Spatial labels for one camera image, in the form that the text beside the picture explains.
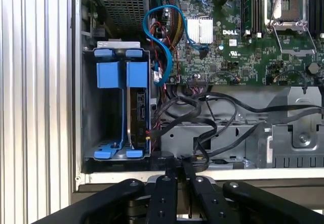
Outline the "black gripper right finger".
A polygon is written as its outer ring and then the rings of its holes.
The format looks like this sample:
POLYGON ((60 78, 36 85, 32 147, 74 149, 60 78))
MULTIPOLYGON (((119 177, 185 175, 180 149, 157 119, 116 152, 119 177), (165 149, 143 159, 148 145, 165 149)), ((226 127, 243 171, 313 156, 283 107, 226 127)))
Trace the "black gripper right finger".
POLYGON ((242 181, 222 187, 182 165, 207 223, 323 223, 323 215, 242 181))

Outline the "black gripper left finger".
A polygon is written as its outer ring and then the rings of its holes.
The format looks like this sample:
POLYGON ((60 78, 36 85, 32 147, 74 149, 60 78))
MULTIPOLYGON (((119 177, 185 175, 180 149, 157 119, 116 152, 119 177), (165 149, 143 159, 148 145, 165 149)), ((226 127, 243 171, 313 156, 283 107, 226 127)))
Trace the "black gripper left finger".
POLYGON ((129 178, 75 202, 37 223, 176 223, 178 181, 171 155, 165 173, 154 182, 129 178))

